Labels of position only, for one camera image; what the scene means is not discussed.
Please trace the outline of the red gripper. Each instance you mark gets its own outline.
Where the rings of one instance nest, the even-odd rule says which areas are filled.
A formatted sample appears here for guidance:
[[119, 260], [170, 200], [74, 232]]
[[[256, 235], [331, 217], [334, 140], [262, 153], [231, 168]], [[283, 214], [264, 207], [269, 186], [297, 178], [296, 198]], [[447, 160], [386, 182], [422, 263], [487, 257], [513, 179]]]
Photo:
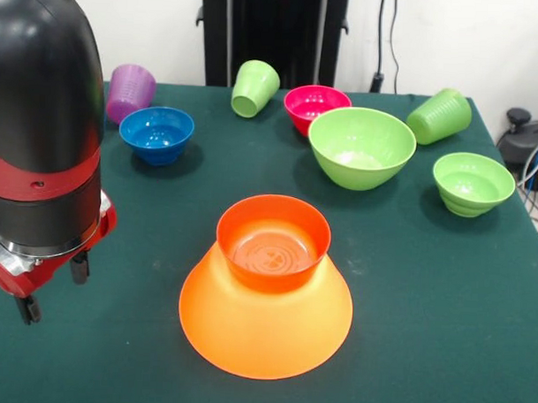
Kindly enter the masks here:
[[50, 281], [56, 270], [70, 264], [72, 281], [84, 285], [90, 275], [88, 251], [105, 238], [117, 224], [111, 202], [100, 204], [99, 222], [87, 231], [87, 238], [60, 255], [31, 256], [10, 250], [0, 242], [0, 287], [13, 296], [25, 325], [39, 323], [41, 308], [31, 294]]

